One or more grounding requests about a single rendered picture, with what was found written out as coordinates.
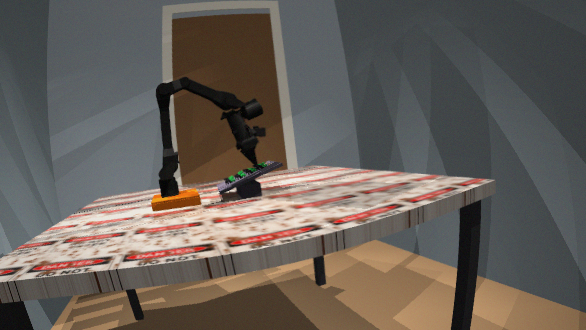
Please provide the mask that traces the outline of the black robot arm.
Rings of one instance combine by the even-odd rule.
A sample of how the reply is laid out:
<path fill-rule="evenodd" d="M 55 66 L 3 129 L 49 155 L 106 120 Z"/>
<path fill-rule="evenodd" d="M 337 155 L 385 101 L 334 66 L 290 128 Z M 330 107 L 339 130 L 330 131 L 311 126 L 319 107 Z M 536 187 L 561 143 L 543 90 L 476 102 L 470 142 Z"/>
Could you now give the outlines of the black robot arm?
<path fill-rule="evenodd" d="M 224 91 L 216 91 L 208 86 L 203 86 L 196 81 L 192 81 L 186 76 L 179 80 L 171 81 L 169 83 L 161 83 L 156 88 L 156 97 L 160 110 L 160 122 L 162 132 L 162 143 L 163 143 L 163 168 L 158 173 L 161 179 L 159 180 L 159 186 L 161 191 L 161 197 L 172 197 L 179 195 L 178 184 L 173 177 L 174 172 L 178 169 L 178 152 L 174 152 L 172 140 L 171 140 L 171 128 L 170 128 L 170 95 L 175 94 L 181 90 L 188 90 L 196 95 L 206 98 L 212 101 L 216 106 L 221 108 L 223 112 L 221 120 L 227 119 L 230 128 L 234 128 L 244 123 L 244 119 L 251 120 L 257 116 L 263 114 L 262 106 L 256 99 L 253 99 L 247 103 L 241 102 L 233 93 L 227 93 Z M 237 111 L 234 109 L 241 108 Z M 241 111 L 241 112 L 240 112 Z M 242 113 L 242 114 L 241 114 Z M 243 116 L 242 116 L 243 115 Z"/>

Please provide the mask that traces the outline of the grey switch panel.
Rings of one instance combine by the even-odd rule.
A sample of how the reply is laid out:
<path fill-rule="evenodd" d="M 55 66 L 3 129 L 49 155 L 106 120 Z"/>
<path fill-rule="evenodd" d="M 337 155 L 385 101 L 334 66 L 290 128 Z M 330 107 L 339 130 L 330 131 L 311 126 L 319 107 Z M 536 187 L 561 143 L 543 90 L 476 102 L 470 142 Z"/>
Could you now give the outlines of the grey switch panel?
<path fill-rule="evenodd" d="M 261 185 L 254 179 L 283 166 L 283 164 L 280 162 L 267 161 L 252 166 L 253 168 L 244 169 L 244 172 L 240 171 L 234 177 L 226 178 L 224 181 L 217 184 L 220 195 L 236 187 L 236 192 L 242 199 L 260 197 L 262 196 Z"/>

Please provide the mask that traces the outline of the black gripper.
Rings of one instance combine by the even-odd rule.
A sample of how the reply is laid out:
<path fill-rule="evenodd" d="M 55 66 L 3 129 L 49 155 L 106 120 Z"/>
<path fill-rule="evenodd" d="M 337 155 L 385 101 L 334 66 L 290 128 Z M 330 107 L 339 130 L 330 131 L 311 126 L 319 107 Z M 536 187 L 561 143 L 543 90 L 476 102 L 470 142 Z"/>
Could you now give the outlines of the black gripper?
<path fill-rule="evenodd" d="M 249 135 L 249 131 L 248 131 L 248 125 L 246 125 L 246 123 L 242 123 L 241 125 L 238 125 L 234 128 L 231 129 L 232 130 L 232 134 L 234 134 L 235 138 L 236 138 L 236 148 L 237 150 L 239 150 L 240 148 L 242 150 L 240 150 L 240 152 L 242 154 L 244 154 L 253 165 L 257 165 L 257 160 L 256 160 L 256 156 L 255 156 L 255 146 L 256 143 L 258 143 L 258 139 L 256 136 L 251 136 Z"/>

